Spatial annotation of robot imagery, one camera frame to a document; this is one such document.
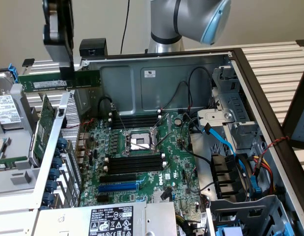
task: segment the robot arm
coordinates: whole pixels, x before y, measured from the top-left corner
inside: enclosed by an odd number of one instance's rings
[[[222,33],[230,0],[151,0],[149,53],[182,51],[182,36],[212,45]]]

